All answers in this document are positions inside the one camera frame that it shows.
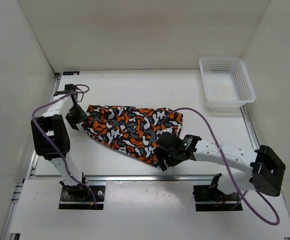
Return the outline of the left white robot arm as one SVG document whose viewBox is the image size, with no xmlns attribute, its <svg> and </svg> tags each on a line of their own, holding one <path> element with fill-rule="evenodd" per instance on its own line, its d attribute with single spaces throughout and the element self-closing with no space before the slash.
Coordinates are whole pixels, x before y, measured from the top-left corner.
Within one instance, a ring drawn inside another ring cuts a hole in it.
<svg viewBox="0 0 290 240">
<path fill-rule="evenodd" d="M 90 88 L 85 85 L 83 91 L 79 87 L 71 83 L 56 91 L 50 103 L 32 112 L 30 124 L 36 154 L 54 165 L 62 177 L 60 184 L 70 196 L 84 201 L 91 190 L 84 173 L 69 155 L 71 142 L 67 130 L 69 126 L 78 131 L 88 117 L 79 105 L 78 95 L 84 95 Z"/>
</svg>

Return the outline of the orange camouflage shorts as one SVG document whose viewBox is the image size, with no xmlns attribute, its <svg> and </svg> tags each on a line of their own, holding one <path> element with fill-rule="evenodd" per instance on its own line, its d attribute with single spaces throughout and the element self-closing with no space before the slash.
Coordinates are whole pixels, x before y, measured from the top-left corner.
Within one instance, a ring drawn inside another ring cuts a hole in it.
<svg viewBox="0 0 290 240">
<path fill-rule="evenodd" d="M 82 127 L 101 144 L 162 169 L 154 150 L 161 133 L 179 136 L 183 114 L 163 108 L 121 105 L 89 105 Z"/>
</svg>

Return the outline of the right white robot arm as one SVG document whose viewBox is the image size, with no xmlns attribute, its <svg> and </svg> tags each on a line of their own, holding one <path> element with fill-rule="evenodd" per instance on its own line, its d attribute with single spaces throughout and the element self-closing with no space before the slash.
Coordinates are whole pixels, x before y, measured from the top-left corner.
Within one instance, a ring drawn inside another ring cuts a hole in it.
<svg viewBox="0 0 290 240">
<path fill-rule="evenodd" d="M 269 146 L 261 145 L 257 150 L 217 147 L 216 143 L 199 136 L 187 134 L 181 139 L 169 132 L 162 133 L 156 144 L 154 153 L 163 171 L 187 160 L 236 169 L 232 177 L 228 174 L 215 175 L 216 183 L 209 188 L 215 200 L 221 200 L 237 189 L 256 190 L 271 197 L 281 194 L 286 165 Z"/>
</svg>

